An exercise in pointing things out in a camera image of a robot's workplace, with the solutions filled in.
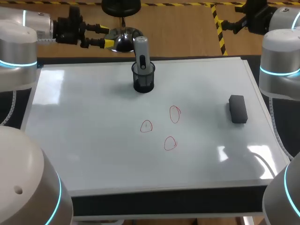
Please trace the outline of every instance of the red marker drawing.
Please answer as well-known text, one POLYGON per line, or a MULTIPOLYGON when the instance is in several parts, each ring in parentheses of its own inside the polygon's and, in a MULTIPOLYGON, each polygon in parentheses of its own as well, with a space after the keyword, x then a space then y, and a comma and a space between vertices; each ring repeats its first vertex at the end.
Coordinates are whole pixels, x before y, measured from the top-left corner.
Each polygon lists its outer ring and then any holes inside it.
POLYGON ((170 119, 173 123, 178 123, 178 121, 180 119, 180 114, 181 114, 181 111, 177 106, 172 105, 170 107, 170 119))
POLYGON ((145 120, 142 125, 141 125, 141 132, 142 133, 147 133, 152 131, 153 126, 152 123, 150 122, 150 120, 145 120))
POLYGON ((169 136, 165 140, 164 148, 166 151, 170 151, 172 149, 175 149, 177 147, 177 142, 172 136, 169 136))

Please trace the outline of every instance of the yellow and black tape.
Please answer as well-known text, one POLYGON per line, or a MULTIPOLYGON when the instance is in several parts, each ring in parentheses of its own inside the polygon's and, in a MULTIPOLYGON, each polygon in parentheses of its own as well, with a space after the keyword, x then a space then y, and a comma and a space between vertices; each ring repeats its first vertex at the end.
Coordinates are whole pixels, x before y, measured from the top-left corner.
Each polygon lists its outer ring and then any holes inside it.
POLYGON ((214 17, 215 24, 216 24, 217 36, 219 38, 219 45, 220 45, 222 55, 228 55, 226 48, 225 48, 225 43, 224 43, 224 38, 223 38, 223 33, 222 33, 222 26, 221 26, 221 23, 219 21, 217 11, 216 11, 216 5, 210 5, 210 8, 211 8, 211 12, 214 17))
MULTIPOLYGON (((268 2, 270 5, 300 5, 299 2, 268 2)), ((1 1, 0 4, 51 4, 51 5, 92 5, 100 6, 101 2, 67 2, 67 1, 1 1)), ((245 2, 187 2, 187 3, 142 3, 142 6, 207 6, 207 5, 244 5, 245 2)))

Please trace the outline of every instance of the whiteboard eraser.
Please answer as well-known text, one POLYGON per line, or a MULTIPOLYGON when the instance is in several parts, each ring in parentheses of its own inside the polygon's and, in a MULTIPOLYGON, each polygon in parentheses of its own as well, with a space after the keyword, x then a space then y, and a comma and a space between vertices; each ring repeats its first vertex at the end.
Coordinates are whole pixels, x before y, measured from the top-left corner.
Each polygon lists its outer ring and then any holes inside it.
POLYGON ((231 121, 233 123, 247 122, 248 115, 246 111, 244 96, 231 95, 229 98, 229 110, 231 114, 231 121))

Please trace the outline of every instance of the pen holder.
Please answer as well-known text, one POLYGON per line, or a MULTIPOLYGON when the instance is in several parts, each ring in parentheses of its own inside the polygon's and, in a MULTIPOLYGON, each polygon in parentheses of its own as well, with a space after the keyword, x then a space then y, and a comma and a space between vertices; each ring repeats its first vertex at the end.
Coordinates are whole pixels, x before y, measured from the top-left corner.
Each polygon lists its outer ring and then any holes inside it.
POLYGON ((132 65, 131 70, 133 72, 133 87, 137 92, 148 93, 154 88, 154 71, 155 65, 150 62, 151 73, 147 75, 141 75, 137 72, 136 62, 132 65))

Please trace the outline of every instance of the glowing blue ring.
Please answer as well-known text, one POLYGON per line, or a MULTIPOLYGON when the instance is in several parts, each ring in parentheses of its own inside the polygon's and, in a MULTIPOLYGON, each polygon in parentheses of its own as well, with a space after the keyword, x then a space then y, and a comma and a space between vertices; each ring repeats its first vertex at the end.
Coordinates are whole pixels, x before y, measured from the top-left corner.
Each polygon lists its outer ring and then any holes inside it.
POLYGON ((9 63, 9 62, 3 62, 0 60, 0 63, 7 65, 7 66, 11 66, 11 67, 31 67, 33 65, 36 65, 38 62, 33 62, 33 63, 29 63, 29 64, 14 64, 14 63, 9 63))
POLYGON ((16 68, 16 67, 5 65, 3 63, 0 63, 0 67, 10 68, 10 69, 15 69, 16 68))
POLYGON ((295 25, 296 25, 296 22, 297 22, 299 16, 300 16, 300 12, 297 14, 296 18, 294 19, 294 22, 292 23, 292 29, 295 28, 295 25))
POLYGON ((287 184, 286 184, 286 172, 287 172, 287 168, 289 167, 289 165, 287 165, 286 169, 285 169, 285 193, 286 193, 286 196, 287 196, 287 199, 290 201, 290 204, 292 206, 292 208, 294 209, 294 211, 297 213, 297 215, 300 217, 300 212, 299 210, 297 209, 297 207, 295 206, 294 202, 292 201, 292 198, 290 196, 290 193, 287 189, 287 184))
POLYGON ((49 220, 47 221, 47 223, 45 223, 45 225, 49 225, 49 224, 50 224, 51 220, 52 220, 53 217, 55 216, 55 213, 56 213, 56 211, 57 211, 57 209, 58 209, 58 207, 59 207, 59 205, 60 205, 60 198, 61 198, 61 181, 60 181, 60 177, 59 177, 58 174, 57 174, 57 177, 58 177, 58 180, 59 180, 59 182, 60 182, 60 195, 59 195, 59 197, 58 197, 58 201, 57 201, 56 207, 55 207, 55 209, 54 209, 54 211, 53 211, 51 217, 50 217, 49 220))
POLYGON ((263 71, 264 73, 266 74, 270 74, 270 75, 275 75, 275 76, 288 76, 288 75, 293 75, 293 74, 296 74, 300 71, 300 69, 294 71, 294 72, 290 72, 290 73, 273 73, 273 72, 269 72, 267 70, 264 70, 262 67, 261 67, 261 71, 263 71))
POLYGON ((23 11, 23 27, 25 27, 26 23, 26 10, 23 11))

